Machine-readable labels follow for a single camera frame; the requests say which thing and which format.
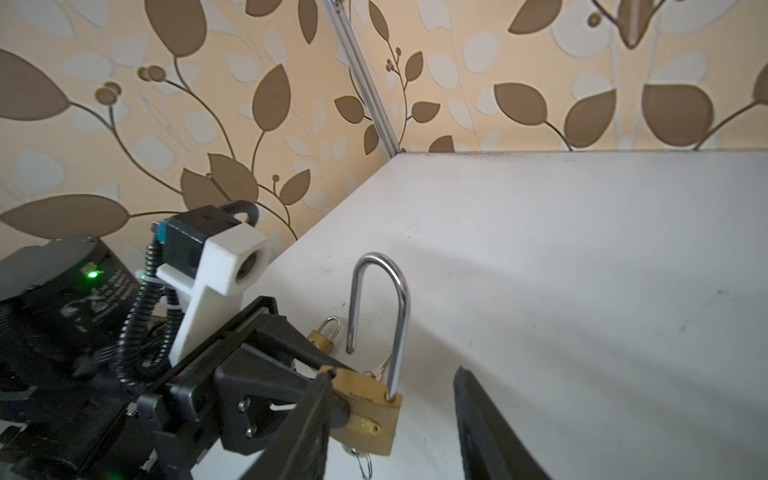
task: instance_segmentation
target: floral wallpaper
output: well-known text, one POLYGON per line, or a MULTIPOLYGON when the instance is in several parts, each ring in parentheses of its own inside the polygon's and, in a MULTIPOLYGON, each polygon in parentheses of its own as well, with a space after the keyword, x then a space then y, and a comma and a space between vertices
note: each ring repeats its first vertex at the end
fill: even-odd
POLYGON ((406 151, 768 147, 765 0, 351 0, 348 13, 406 151))
POLYGON ((2 0, 0 255, 93 233, 138 269, 152 221, 230 199, 277 255, 386 161, 338 98, 319 0, 2 0))

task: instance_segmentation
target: silver shackle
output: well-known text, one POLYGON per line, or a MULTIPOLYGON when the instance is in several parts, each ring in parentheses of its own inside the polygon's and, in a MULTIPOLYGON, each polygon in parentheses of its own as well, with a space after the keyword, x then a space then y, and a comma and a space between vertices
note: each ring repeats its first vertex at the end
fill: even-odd
POLYGON ((386 399, 391 402, 397 393, 397 383, 402 369, 402 354, 406 349, 408 322, 411 318, 411 294, 408 284, 400 269, 388 256, 383 253, 366 253, 357 260, 352 273, 352 296, 349 298, 349 324, 346 334, 346 352, 354 353, 357 345, 357 321, 360 316, 360 296, 362 294, 362 275, 368 265, 378 265, 388 274, 397 290, 397 327, 395 341, 392 344, 392 363, 389 367, 389 377, 386 381, 386 399))

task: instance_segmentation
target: table surface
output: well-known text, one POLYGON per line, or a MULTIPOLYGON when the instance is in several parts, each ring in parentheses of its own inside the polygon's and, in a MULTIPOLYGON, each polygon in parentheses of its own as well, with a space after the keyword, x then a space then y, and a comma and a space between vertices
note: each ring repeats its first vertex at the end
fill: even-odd
MULTIPOLYGON (((463 478, 452 378, 473 371, 554 480, 765 478, 768 154, 401 154, 249 290, 303 333, 347 315, 366 252, 412 294, 392 456, 376 478, 463 478)), ((370 268, 358 351, 392 345, 370 268)), ((255 457, 217 446, 197 478, 255 457)), ((360 478, 329 444, 327 478, 360 478)))

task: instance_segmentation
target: open padlock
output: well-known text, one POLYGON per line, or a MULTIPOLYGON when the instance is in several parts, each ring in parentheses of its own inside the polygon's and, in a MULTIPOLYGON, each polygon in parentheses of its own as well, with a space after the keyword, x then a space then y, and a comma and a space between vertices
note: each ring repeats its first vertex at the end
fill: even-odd
POLYGON ((313 330, 307 336, 307 339, 312 342, 312 344, 316 346, 320 352, 329 355, 333 351, 333 340, 336 339, 337 335, 339 335, 340 330, 341 320, 334 316, 329 316, 322 324, 320 324, 320 327, 317 330, 313 330), (336 328, 331 332, 330 336, 323 335, 321 332, 326 328, 326 325, 331 322, 336 322, 336 328))
POLYGON ((386 270, 397 290, 397 327, 386 386, 353 370, 323 366, 320 372, 331 371, 333 389, 349 404, 349 421, 340 429, 332 429, 331 437, 358 452, 389 455, 395 441, 397 418, 402 405, 402 395, 397 393, 397 384, 402 368, 402 354, 406 348, 411 300, 408 284, 391 259, 381 253, 363 255, 357 261, 352 277, 352 296, 349 299, 349 326, 346 337, 347 353, 354 353, 357 344, 362 275, 367 266, 372 264, 386 270))

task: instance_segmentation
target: padlock body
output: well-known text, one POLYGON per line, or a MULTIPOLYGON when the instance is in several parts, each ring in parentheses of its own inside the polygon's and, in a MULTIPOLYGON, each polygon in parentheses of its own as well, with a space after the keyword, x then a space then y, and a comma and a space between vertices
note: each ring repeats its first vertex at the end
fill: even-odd
POLYGON ((325 336, 323 336, 322 333, 318 332, 317 330, 313 330, 307 336, 307 339, 312 342, 312 344, 316 346, 320 352, 323 352, 326 355, 329 355, 333 351, 333 342, 328 340, 325 336))
POLYGON ((331 437, 358 452, 389 456, 395 441, 397 418, 400 415, 402 395, 391 402, 386 400, 386 386, 375 379, 353 370, 331 366, 320 367, 320 372, 335 370, 333 390, 349 404, 350 421, 340 429, 331 429, 331 437), (369 419, 380 427, 375 434, 363 433, 353 424, 354 419, 369 419))

